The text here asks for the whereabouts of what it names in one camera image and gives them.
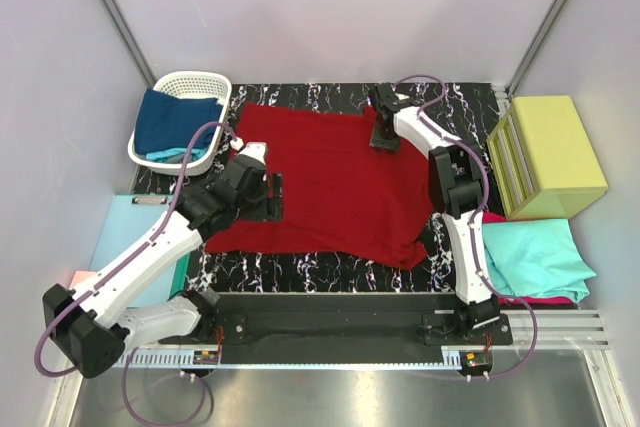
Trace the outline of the red t-shirt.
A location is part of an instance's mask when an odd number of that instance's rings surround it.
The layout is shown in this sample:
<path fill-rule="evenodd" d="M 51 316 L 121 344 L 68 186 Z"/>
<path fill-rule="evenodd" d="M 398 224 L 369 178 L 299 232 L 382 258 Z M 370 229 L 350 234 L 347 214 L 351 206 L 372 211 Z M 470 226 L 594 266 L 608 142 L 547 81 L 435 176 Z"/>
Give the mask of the red t-shirt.
<path fill-rule="evenodd" d="M 410 142 L 395 152 L 369 141 L 375 113 L 316 113 L 248 103 L 237 134 L 268 146 L 283 177 L 283 218 L 238 220 L 208 253 L 343 252 L 410 270 L 427 256 L 420 236 L 433 212 L 428 160 Z"/>

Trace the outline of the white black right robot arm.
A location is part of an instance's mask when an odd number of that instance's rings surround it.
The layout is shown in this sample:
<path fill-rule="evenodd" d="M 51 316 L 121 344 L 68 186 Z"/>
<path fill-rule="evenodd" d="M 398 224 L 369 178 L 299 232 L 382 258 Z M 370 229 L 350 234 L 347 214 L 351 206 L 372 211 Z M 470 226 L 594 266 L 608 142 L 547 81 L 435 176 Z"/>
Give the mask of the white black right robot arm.
<path fill-rule="evenodd" d="M 428 160 L 429 196 L 449 234 L 459 299 L 444 332 L 476 343 L 500 318 L 482 236 L 489 187 L 480 154 L 440 127 L 414 101 L 397 94 L 391 84 L 375 85 L 368 97 L 376 115 L 370 145 L 395 152 L 406 140 Z"/>

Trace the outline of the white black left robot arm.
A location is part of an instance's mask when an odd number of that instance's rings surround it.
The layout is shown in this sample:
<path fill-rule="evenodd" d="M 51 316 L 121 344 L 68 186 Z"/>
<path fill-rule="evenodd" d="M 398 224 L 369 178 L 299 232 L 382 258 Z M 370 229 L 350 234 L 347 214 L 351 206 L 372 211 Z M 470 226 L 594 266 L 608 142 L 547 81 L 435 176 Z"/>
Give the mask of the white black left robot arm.
<path fill-rule="evenodd" d="M 184 291 L 143 308 L 131 303 L 169 266 L 237 220 L 282 219 L 282 177 L 268 174 L 266 157 L 265 144 L 247 144 L 221 173 L 177 193 L 169 211 L 106 267 L 70 289 L 56 284 L 45 292 L 45 335 L 73 369 L 91 379 L 145 344 L 214 337 L 213 291 Z"/>

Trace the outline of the light blue t-shirt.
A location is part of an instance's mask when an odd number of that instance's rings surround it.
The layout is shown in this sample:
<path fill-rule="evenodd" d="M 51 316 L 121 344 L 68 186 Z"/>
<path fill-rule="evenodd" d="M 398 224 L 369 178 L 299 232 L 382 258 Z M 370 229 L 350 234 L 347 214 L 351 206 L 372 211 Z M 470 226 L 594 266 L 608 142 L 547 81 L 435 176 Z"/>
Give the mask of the light blue t-shirt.
<path fill-rule="evenodd" d="M 187 148 L 176 147 L 163 151 L 148 153 L 145 155 L 145 159 L 149 162 L 154 163 L 178 164 L 182 163 L 185 157 L 188 158 L 189 162 L 195 162 L 202 158 L 206 153 L 206 148 L 193 148 L 190 152 L 188 152 Z"/>

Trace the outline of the navy blue t-shirt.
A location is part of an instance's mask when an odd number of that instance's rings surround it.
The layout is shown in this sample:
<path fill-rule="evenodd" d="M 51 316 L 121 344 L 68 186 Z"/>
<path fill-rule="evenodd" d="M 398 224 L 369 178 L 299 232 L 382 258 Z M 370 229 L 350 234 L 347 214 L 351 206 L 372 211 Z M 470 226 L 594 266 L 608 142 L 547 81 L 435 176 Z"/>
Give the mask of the navy blue t-shirt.
<path fill-rule="evenodd" d="M 147 155 L 187 148 L 202 125 L 219 122 L 222 110 L 216 98 L 180 99 L 147 89 L 134 128 L 134 150 Z"/>

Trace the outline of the white plastic laundry basket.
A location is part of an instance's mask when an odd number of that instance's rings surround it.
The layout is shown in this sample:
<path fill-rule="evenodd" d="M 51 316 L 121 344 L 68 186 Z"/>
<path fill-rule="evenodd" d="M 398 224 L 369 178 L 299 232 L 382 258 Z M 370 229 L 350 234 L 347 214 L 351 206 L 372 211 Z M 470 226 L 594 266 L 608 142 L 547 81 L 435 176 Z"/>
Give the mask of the white plastic laundry basket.
<path fill-rule="evenodd" d="M 161 77 L 151 89 L 180 99 L 216 98 L 223 105 L 219 122 L 228 120 L 232 87 L 230 81 L 223 75 L 202 71 L 179 71 Z M 134 131 L 130 136 L 127 151 L 130 160 L 135 164 L 155 173 L 176 176 L 180 171 L 181 163 L 149 162 L 145 159 L 145 155 L 137 154 L 134 150 Z"/>

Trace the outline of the green clipboard with paper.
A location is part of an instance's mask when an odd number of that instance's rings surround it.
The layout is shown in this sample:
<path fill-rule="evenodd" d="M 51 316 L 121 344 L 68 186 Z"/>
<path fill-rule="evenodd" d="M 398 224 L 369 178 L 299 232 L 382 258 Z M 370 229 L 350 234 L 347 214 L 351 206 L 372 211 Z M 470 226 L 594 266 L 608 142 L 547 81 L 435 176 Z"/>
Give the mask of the green clipboard with paper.
<path fill-rule="evenodd" d="M 167 211 L 171 195 L 115 195 L 94 252 L 89 271 L 97 272 L 143 236 Z M 165 302 L 183 291 L 190 255 L 170 265 L 130 307 Z"/>

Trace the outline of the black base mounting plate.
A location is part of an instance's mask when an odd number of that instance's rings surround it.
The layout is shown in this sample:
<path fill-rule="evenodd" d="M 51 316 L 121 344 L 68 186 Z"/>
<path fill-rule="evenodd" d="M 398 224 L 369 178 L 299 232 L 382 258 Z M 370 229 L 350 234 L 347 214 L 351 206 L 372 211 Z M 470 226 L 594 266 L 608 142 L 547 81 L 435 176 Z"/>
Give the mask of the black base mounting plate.
<path fill-rule="evenodd" d="M 207 331 L 184 342 L 220 345 L 223 365 L 250 368 L 403 368 L 441 363 L 445 347 L 512 345 L 507 317 L 476 334 L 446 334 L 458 306 L 453 294 L 223 293 Z"/>

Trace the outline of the folded magenta t-shirt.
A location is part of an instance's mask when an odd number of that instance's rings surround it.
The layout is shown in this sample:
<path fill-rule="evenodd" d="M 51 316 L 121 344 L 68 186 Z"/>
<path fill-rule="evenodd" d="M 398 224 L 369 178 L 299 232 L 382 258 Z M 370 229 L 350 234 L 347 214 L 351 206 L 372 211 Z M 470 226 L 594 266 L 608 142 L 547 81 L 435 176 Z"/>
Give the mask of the folded magenta t-shirt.
<path fill-rule="evenodd" d="M 505 223 L 507 219 L 499 214 L 484 212 L 483 225 Z M 525 300 L 531 305 L 536 306 L 569 306 L 572 301 L 566 297 L 550 297 L 550 298 L 538 298 L 538 297 L 525 297 Z"/>

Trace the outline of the yellow drawer box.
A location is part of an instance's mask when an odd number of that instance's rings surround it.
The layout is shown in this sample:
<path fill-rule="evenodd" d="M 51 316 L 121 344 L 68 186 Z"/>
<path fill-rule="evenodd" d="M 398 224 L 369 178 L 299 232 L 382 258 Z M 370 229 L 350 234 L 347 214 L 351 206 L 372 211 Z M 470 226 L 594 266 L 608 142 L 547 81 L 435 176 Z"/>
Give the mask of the yellow drawer box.
<path fill-rule="evenodd" d="M 571 219 L 609 189 L 569 96 L 515 98 L 487 147 L 509 220 Z"/>

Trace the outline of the folded turquoise t-shirt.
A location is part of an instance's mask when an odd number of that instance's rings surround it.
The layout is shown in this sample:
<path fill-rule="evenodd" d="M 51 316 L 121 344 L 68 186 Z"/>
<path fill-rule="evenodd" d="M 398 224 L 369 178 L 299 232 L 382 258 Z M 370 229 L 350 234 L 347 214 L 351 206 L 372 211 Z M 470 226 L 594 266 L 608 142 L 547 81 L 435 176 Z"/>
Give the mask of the folded turquoise t-shirt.
<path fill-rule="evenodd" d="M 485 222 L 489 276 L 501 294 L 579 303 L 596 276 L 582 259 L 566 219 Z"/>

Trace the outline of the pink sponge block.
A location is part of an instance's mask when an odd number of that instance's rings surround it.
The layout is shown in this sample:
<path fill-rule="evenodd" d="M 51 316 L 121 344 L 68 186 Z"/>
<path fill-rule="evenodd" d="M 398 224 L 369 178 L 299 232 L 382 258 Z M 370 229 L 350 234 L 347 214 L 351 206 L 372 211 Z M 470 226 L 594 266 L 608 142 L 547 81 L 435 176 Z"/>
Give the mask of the pink sponge block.
<path fill-rule="evenodd" d="M 97 280 L 95 279 L 95 272 L 92 271 L 76 271 L 69 283 L 69 287 L 74 289 L 77 284 L 83 283 L 85 281 L 89 281 L 90 285 L 93 286 Z"/>

